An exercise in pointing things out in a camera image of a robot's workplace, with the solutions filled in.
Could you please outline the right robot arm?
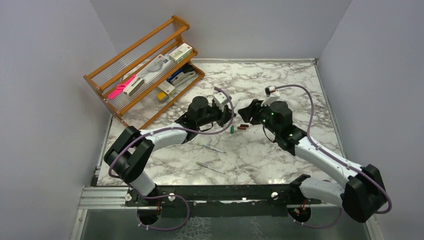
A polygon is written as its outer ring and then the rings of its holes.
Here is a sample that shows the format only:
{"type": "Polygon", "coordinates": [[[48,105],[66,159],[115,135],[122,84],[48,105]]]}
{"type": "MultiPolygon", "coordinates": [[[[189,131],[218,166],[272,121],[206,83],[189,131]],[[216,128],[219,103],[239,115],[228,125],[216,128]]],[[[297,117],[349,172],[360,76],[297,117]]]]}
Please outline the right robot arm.
{"type": "Polygon", "coordinates": [[[307,198],[322,200],[342,207],[359,223],[365,223],[388,202],[377,167],[362,166],[318,146],[306,131],[294,125],[293,112],[285,101],[263,105],[262,101],[254,99],[238,113],[245,123],[262,125],[270,131],[282,150],[312,163],[335,180],[330,183],[312,177],[298,178],[297,185],[288,190],[292,202],[300,204],[307,198]]]}

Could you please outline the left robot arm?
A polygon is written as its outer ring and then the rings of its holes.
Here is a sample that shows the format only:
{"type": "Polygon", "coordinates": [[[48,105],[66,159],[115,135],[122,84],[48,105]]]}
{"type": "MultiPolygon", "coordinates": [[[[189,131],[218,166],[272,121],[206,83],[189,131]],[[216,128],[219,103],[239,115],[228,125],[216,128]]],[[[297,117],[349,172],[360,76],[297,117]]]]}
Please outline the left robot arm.
{"type": "Polygon", "coordinates": [[[212,102],[196,96],[187,112],[168,126],[151,130],[126,127],[103,157],[109,166],[109,175],[137,190],[138,199],[144,205],[152,205],[157,200],[157,185],[145,172],[151,154],[162,148],[185,144],[197,135],[208,135],[209,132],[201,130],[206,125],[217,124],[225,130],[234,116],[231,97],[219,92],[213,95],[212,102]]]}

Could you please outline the white pen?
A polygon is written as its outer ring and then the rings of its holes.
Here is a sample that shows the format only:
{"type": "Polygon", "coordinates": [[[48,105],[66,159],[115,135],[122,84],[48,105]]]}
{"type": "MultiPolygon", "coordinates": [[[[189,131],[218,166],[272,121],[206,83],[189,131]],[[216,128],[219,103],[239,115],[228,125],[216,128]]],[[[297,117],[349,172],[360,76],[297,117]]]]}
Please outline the white pen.
{"type": "Polygon", "coordinates": [[[201,166],[201,167],[204,167],[204,168],[207,168],[207,169],[210,169],[210,170],[212,170],[212,171],[214,171],[214,172],[217,172],[217,173],[220,173],[220,174],[225,174],[225,172],[223,172],[223,171],[221,171],[221,170],[219,170],[219,169],[217,169],[217,168],[214,168],[214,167],[212,167],[212,166],[209,166],[209,165],[207,165],[207,164],[205,164],[205,163],[202,163],[202,162],[196,162],[196,164],[197,165],[199,165],[199,166],[201,166]]]}
{"type": "Polygon", "coordinates": [[[206,149],[209,149],[209,150],[212,150],[212,151],[218,152],[218,153],[226,153],[226,151],[224,151],[224,150],[221,150],[221,149],[218,149],[218,148],[215,148],[215,147],[209,146],[209,145],[200,144],[200,143],[198,143],[198,145],[199,145],[199,146],[201,146],[201,147],[203,147],[203,148],[206,148],[206,149]]]}

